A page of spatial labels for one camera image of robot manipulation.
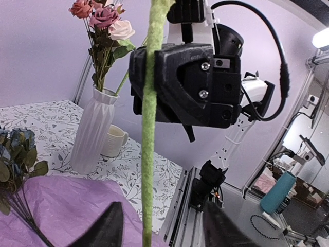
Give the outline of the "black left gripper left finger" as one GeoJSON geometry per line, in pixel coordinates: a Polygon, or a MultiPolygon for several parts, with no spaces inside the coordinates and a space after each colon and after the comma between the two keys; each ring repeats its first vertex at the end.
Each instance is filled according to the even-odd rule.
{"type": "Polygon", "coordinates": [[[122,246],[124,214],[121,202],[113,202],[71,246],[122,246]]]}

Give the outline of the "orange poppy flower stem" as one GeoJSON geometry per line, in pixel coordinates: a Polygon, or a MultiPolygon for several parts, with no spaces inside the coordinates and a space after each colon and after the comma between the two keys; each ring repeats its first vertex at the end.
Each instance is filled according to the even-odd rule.
{"type": "Polygon", "coordinates": [[[142,245],[152,245],[153,161],[157,93],[154,88],[155,52],[162,48],[163,30],[167,13],[175,1],[151,1],[146,46],[146,71],[142,101],[142,245]]]}

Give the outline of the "white ribbed vase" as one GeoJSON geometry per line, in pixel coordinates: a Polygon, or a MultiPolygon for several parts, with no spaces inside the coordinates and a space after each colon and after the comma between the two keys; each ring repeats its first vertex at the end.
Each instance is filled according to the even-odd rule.
{"type": "Polygon", "coordinates": [[[90,174],[96,169],[107,132],[115,114],[115,92],[93,88],[76,133],[70,165],[79,174],[90,174]]]}

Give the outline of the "purple wrapping paper sheet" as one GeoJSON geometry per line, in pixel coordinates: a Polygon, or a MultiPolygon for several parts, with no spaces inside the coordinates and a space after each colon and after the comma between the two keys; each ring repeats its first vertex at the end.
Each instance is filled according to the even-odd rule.
{"type": "Polygon", "coordinates": [[[122,246],[142,246],[142,221],[125,198],[120,186],[112,181],[70,177],[35,177],[15,190],[1,183],[1,197],[27,202],[25,211],[54,246],[69,246],[78,239],[113,203],[122,204],[124,223],[122,246]]]}

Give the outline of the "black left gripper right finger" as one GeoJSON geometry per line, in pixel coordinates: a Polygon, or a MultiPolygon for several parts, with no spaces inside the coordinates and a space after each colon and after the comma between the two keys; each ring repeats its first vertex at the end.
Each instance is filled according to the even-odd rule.
{"type": "Polygon", "coordinates": [[[214,202],[207,201],[204,204],[203,233],[205,246],[259,246],[247,237],[214,202]]]}

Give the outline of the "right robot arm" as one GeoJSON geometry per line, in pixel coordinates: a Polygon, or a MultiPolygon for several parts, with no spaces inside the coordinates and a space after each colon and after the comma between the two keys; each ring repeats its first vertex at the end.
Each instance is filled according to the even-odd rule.
{"type": "Polygon", "coordinates": [[[228,130],[192,180],[188,206],[197,211],[207,199],[222,200],[220,186],[233,153],[266,113],[275,88],[253,74],[241,75],[243,43],[222,24],[170,24],[167,42],[155,52],[156,120],[181,124],[191,142],[194,126],[228,130]]]}

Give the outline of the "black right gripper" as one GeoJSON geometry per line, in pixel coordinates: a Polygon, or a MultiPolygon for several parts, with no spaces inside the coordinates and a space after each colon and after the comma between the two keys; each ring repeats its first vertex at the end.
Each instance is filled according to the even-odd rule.
{"type": "Polygon", "coordinates": [[[222,24],[210,44],[164,44],[155,52],[157,120],[188,126],[228,128],[241,112],[243,38],[222,24]],[[211,65],[202,70],[202,64],[211,65]]]}

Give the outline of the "three rose flower stem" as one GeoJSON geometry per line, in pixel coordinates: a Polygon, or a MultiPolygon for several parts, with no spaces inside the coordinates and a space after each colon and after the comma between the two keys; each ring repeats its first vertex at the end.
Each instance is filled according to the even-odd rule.
{"type": "Polygon", "coordinates": [[[94,87],[103,91],[105,77],[116,60],[135,49],[130,38],[135,30],[122,15],[126,12],[123,1],[74,1],[69,8],[72,16],[81,19],[87,31],[88,50],[95,72],[94,87]]]}

